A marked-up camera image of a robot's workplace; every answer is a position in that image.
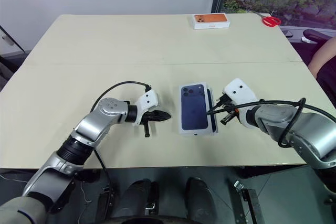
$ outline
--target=phone box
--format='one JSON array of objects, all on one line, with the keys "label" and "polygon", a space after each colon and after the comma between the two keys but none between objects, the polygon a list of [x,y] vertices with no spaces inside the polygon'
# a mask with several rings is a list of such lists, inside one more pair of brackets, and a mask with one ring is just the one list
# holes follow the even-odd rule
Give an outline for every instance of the phone box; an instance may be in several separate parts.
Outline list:
[{"label": "phone box", "polygon": [[216,115],[206,115],[213,107],[213,95],[206,82],[196,82],[179,87],[180,134],[197,136],[218,133]]},{"label": "phone box", "polygon": [[225,13],[193,14],[194,29],[228,28],[230,21]]}]

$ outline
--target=person's arm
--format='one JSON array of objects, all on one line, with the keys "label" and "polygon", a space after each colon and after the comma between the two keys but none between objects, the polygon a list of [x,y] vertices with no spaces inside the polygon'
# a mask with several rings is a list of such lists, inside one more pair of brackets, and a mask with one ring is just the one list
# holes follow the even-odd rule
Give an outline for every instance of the person's arm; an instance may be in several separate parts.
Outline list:
[{"label": "person's arm", "polygon": [[329,39],[313,56],[308,64],[308,69],[312,75],[317,77],[317,73],[325,63],[336,56],[336,37]]}]

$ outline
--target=orange phone box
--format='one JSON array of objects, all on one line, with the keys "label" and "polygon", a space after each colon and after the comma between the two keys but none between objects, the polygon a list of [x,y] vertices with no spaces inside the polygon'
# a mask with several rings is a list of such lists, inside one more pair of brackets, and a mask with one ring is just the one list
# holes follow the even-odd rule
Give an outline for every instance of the orange phone box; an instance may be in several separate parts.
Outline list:
[{"label": "orange phone box", "polygon": [[227,28],[230,26],[225,13],[193,14],[194,29]]}]

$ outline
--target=black wire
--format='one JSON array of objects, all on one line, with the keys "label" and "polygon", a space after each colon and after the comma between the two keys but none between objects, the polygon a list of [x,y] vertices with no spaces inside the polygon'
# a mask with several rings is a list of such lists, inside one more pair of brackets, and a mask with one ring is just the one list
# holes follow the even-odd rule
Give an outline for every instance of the black wire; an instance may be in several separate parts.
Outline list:
[{"label": "black wire", "polygon": [[[120,82],[120,83],[117,83],[116,85],[113,85],[112,87],[106,89],[97,99],[96,101],[94,102],[91,110],[90,110],[90,113],[95,109],[95,107],[97,106],[98,102],[100,101],[100,99],[106,95],[109,91],[111,91],[112,89],[116,88],[117,86],[120,86],[120,85],[123,85],[123,84],[139,84],[139,85],[143,85],[145,86],[145,91],[148,92],[149,90],[151,90],[151,86],[149,86],[148,84],[145,84],[145,83],[142,83],[142,82],[137,82],[137,81],[123,81],[123,82]],[[105,164],[101,158],[101,156],[99,155],[99,153],[97,152],[96,149],[93,150],[94,154],[96,155],[104,173],[105,173],[105,176],[106,176],[106,179],[108,181],[108,184],[109,184],[109,195],[108,195],[108,199],[107,199],[107,202],[106,202],[106,205],[105,205],[105,213],[104,213],[104,220],[106,220],[107,218],[107,214],[108,214],[108,211],[109,211],[109,206],[110,206],[110,202],[111,202],[111,196],[112,196],[112,180],[110,178],[110,175],[105,167]]]},{"label": "black wire", "polygon": [[[263,104],[286,104],[286,105],[293,105],[293,106],[299,106],[300,105],[299,102],[282,101],[282,100],[257,101],[257,102],[249,102],[249,103],[244,103],[244,104],[239,104],[239,105],[227,106],[227,107],[225,107],[223,109],[220,109],[220,110],[207,112],[207,114],[208,115],[217,114],[217,113],[232,111],[234,109],[240,109],[240,108],[244,108],[244,107],[255,106],[255,105],[263,105]],[[316,108],[316,107],[308,105],[308,104],[304,104],[303,107],[307,108],[307,109],[310,109],[310,110],[314,110],[316,112],[319,112],[320,114],[326,116],[331,121],[336,123],[336,118],[334,116],[332,116],[331,114],[329,114],[328,112],[322,110],[322,109]]]},{"label": "black wire", "polygon": [[295,115],[293,116],[292,120],[290,120],[289,124],[287,125],[287,127],[284,129],[284,131],[282,132],[282,134],[280,135],[280,138],[278,140],[278,145],[281,147],[281,148],[290,148],[291,146],[289,144],[284,144],[283,141],[287,135],[287,133],[290,131],[290,129],[293,127],[293,125],[296,123],[296,121],[298,120],[299,118],[299,115],[301,114],[302,110],[303,110],[303,107],[305,106],[305,103],[306,103],[306,99],[305,98],[302,98],[298,104],[299,104],[299,107],[298,107],[298,110],[296,111]]}]

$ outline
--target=white table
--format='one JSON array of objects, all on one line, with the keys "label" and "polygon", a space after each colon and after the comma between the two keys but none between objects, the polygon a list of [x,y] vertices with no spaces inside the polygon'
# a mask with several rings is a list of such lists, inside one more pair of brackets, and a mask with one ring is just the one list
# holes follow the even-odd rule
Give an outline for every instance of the white table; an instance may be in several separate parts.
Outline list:
[{"label": "white table", "polygon": [[[268,135],[247,129],[236,119],[226,126],[219,124],[217,136],[179,135],[178,88],[181,84],[197,81],[206,81],[213,88],[214,97],[218,98],[225,85],[240,77],[259,98],[297,101],[306,97],[308,104],[336,114],[278,28],[265,27],[252,14],[237,14],[229,15],[232,26],[228,30],[193,31],[181,28],[181,20],[186,17],[66,15],[56,20],[0,93],[0,167],[39,168],[89,112],[100,93],[126,80],[151,84],[172,118],[151,123],[149,138],[144,138],[143,127],[113,126],[98,148],[108,168],[304,163],[294,150],[279,148]],[[174,30],[176,36],[173,38],[173,32],[159,33],[162,27],[149,23],[144,23],[142,29],[139,19],[149,23],[160,19],[157,23]],[[243,27],[247,26],[244,21],[249,22],[249,29],[235,26],[238,21]],[[126,30],[127,24],[137,24],[128,42],[121,28],[123,22]],[[92,41],[88,41],[88,34],[83,32],[85,23],[93,29]],[[118,27],[115,35],[109,29],[113,26]],[[236,45],[246,45],[245,48],[228,46],[225,50],[219,40],[218,46],[213,43],[216,36],[212,32],[217,36],[232,32],[230,37],[238,38],[237,30],[243,32],[250,28],[263,35],[258,40],[252,38],[258,45],[250,45],[249,36],[244,35]],[[213,39],[208,41],[211,46],[203,49],[207,55],[202,56],[194,49],[201,50],[198,42],[206,40],[207,36]],[[182,37],[188,45],[181,42]],[[143,45],[149,39],[156,41],[152,48]],[[263,47],[265,41],[268,54]],[[249,52],[248,57],[246,54],[235,55],[239,50]],[[192,52],[196,54],[194,58],[190,55]],[[124,85],[107,96],[134,102],[142,93],[142,87]],[[86,162],[86,168],[100,168],[93,155]]]}]

